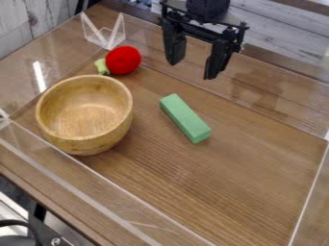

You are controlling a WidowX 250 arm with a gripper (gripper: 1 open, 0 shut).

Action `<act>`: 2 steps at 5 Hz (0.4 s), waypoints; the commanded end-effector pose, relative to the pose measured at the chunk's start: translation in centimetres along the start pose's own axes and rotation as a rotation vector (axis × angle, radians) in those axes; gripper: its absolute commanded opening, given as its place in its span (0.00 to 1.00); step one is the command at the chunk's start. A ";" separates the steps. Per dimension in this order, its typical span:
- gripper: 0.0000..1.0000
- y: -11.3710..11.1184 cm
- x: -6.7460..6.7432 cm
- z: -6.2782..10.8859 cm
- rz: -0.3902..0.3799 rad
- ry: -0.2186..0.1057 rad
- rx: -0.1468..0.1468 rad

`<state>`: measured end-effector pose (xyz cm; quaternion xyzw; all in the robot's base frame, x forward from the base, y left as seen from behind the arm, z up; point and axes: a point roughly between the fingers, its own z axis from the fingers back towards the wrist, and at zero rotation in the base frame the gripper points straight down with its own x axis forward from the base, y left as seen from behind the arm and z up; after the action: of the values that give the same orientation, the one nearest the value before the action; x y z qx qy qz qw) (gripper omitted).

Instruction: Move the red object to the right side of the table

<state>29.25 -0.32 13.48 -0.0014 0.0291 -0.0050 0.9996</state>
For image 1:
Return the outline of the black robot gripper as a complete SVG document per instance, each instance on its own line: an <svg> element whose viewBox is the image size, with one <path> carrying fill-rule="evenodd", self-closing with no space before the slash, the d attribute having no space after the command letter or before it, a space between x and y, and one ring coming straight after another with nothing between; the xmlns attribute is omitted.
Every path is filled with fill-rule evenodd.
<svg viewBox="0 0 329 246"><path fill-rule="evenodd" d="M241 52L248 23L229 11L231 0L160 0L162 7L162 18L177 16L178 19L190 24L196 21L200 25L223 25L233 34L233 50ZM186 37L181 25L164 20L164 44L166 60L170 65L178 64L185 58ZM217 39L213 43L212 54L206 59L205 76L206 80L217 77L225 70L232 56L232 46L228 40Z"/></svg>

